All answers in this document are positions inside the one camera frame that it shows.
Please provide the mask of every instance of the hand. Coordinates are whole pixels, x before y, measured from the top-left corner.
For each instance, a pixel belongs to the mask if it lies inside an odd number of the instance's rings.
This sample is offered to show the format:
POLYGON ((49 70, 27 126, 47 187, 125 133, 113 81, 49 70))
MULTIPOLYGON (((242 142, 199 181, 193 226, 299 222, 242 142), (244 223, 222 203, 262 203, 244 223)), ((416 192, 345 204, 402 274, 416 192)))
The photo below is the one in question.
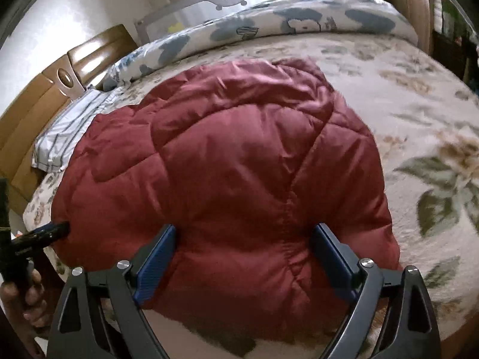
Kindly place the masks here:
POLYGON ((32 281, 34 285, 27 290, 25 300, 20 298, 20 293, 14 283, 3 283, 0 286, 0 300, 3 302, 5 315, 15 333, 28 352, 35 359, 39 359, 44 358, 45 355, 34 339, 37 334, 33 327, 50 326, 52 314, 44 299, 45 288, 37 270, 32 272, 32 281))

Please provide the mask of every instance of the pillow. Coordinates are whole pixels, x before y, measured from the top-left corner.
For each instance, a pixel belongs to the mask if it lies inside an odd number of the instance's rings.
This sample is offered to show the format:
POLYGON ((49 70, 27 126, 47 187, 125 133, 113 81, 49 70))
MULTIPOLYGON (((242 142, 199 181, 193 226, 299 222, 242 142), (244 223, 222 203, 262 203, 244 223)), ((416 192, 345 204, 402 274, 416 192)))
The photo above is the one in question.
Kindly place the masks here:
POLYGON ((113 64, 103 89, 126 86, 170 63, 226 44, 302 32, 391 34, 417 45, 413 26, 383 0, 274 0, 147 43, 113 64))
POLYGON ((118 90, 105 93, 89 88, 68 105, 35 140, 32 167, 47 173, 65 170, 94 117, 112 105, 117 94, 118 90))

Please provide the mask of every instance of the blue clamp pad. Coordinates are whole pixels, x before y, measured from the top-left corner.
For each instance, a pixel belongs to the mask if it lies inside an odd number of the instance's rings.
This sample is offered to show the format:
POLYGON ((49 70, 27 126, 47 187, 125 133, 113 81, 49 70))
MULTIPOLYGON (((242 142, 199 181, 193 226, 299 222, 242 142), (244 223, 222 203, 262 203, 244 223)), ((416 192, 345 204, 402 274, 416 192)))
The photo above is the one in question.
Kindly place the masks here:
POLYGON ((153 297, 159 281, 173 258, 175 249, 176 228, 169 224, 161 229, 153 242, 141 248, 133 258, 133 268, 137 264, 137 271, 133 273, 136 280, 133 298, 138 305, 143 305, 145 301, 153 297), (141 265, 138 266, 136 260, 141 261, 141 265))
POLYGON ((31 231, 31 234, 40 234, 40 233, 45 233, 54 230, 57 227, 56 224, 53 224, 52 222, 49 222, 48 224, 42 225, 41 227, 35 228, 33 231, 31 231))
POLYGON ((314 228, 311 245, 336 295, 348 303, 356 301, 359 297, 359 258, 352 249, 340 243, 324 223, 314 228))

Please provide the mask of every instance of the metal screw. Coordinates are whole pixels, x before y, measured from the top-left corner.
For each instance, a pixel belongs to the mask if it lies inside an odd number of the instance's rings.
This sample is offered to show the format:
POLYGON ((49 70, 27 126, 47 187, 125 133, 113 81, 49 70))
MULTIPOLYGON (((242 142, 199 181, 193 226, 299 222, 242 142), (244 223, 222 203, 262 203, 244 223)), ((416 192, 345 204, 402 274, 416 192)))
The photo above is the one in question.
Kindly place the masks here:
POLYGON ((369 258, 361 259, 360 262, 361 262, 361 266, 366 267, 366 268, 371 268, 372 266, 374 266, 374 261, 372 259, 369 259, 369 258))
POLYGON ((81 268, 81 267, 75 267, 75 268, 71 271, 71 274, 74 275, 75 277, 77 277, 77 276, 80 275, 82 272, 83 272, 83 268, 81 268))
POLYGON ((120 260, 116 266, 120 269, 120 270, 124 270, 125 268, 128 268, 130 267, 130 262, 128 262, 127 260, 120 260))
POLYGON ((416 266, 407 266, 406 270, 411 274, 419 274, 419 269, 416 266))

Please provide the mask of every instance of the black tool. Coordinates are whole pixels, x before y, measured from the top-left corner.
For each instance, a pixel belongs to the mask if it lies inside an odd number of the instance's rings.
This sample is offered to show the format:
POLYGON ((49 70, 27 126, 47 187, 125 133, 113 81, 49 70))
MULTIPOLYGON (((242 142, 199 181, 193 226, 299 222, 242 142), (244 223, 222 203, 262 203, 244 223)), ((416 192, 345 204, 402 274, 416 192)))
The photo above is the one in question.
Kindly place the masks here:
MULTIPOLYGON (((68 223, 59 225, 48 224, 27 235, 12 239, 7 180, 0 178, 0 274, 6 282, 14 282, 20 292, 20 297, 25 298, 28 287, 32 286, 30 279, 33 270, 33 258, 41 260, 44 247, 54 241, 67 236, 68 223)), ((31 358, 18 336, 15 334, 3 311, 0 310, 0 357, 12 359, 31 358)))
MULTIPOLYGON (((175 233, 166 225, 131 261, 119 261, 110 270, 87 273, 76 267, 56 311, 48 359, 169 359, 140 305, 152 297, 174 254, 175 233), (121 334, 106 323, 101 297, 111 299, 121 334)), ((360 260, 325 224, 314 228, 312 249, 336 293, 351 303, 320 359, 355 359, 384 297, 389 307, 372 358, 440 359, 436 319, 416 267, 382 270, 371 259, 360 260)))

